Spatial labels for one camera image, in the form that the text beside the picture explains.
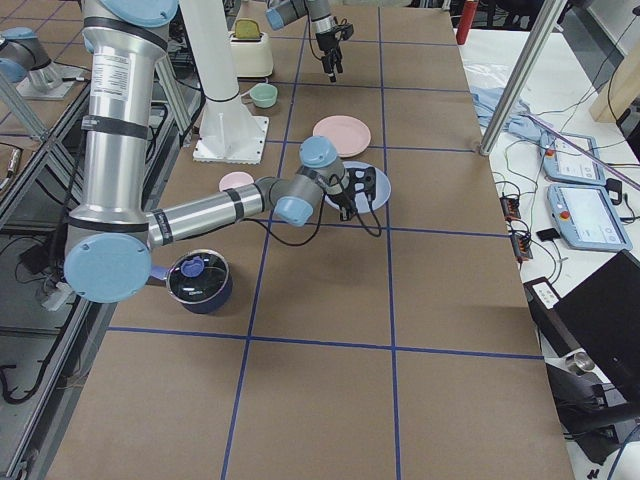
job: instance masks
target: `white desk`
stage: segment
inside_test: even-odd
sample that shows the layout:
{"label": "white desk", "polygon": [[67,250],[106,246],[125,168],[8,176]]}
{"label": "white desk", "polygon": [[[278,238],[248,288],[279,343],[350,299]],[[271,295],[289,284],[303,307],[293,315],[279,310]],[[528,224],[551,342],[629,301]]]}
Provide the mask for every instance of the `white desk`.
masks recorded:
{"label": "white desk", "polygon": [[[472,30],[465,45],[460,47],[462,59],[465,63],[497,64],[513,67],[526,41],[525,32],[506,32],[489,30]],[[559,33],[551,35],[545,49],[522,92],[522,99],[526,101],[534,113],[563,110],[575,104],[589,91],[591,82],[582,70],[578,60],[571,51],[564,37]],[[599,146],[617,143],[623,139],[619,130],[613,124],[596,123],[591,119],[588,109],[595,100],[596,94],[581,104],[572,120],[564,131],[593,136]],[[565,113],[545,114],[542,118],[559,129],[571,116],[574,109]],[[503,174],[507,180],[520,186],[522,192],[529,192],[534,185],[527,180],[509,172],[506,165],[505,149],[517,140],[516,137],[503,133],[490,156],[491,166],[495,172]],[[605,148],[599,151],[600,158],[608,163],[635,163],[635,156],[626,143]],[[527,142],[514,145],[508,151],[509,165],[512,170],[536,178],[540,159],[537,147]],[[640,169],[624,169],[624,173],[637,180]],[[551,214],[546,202],[546,188],[549,182],[544,178],[544,172],[538,178],[538,190],[535,198],[525,195],[521,199],[520,211],[532,232],[553,227]],[[626,185],[623,191],[629,195],[629,203],[640,211],[640,192],[636,192]],[[631,212],[620,205],[618,212],[621,216],[631,216]],[[627,233],[634,244],[632,253],[638,257],[640,251],[640,222],[626,226]],[[567,248],[562,240],[556,241],[563,262],[562,274],[554,287],[558,293],[565,295],[582,280],[604,264],[612,254],[602,252],[586,252]],[[521,270],[523,282],[540,277],[549,276],[553,269],[553,262],[549,256],[533,245],[534,259],[525,262]],[[553,247],[550,252],[556,255]],[[616,455],[609,456],[604,467],[591,463],[582,450],[573,442],[567,443],[576,479],[584,479],[591,469],[600,468],[599,478],[606,478],[609,468]],[[632,443],[627,446],[616,468],[615,480],[635,480],[640,472],[640,445]]]}

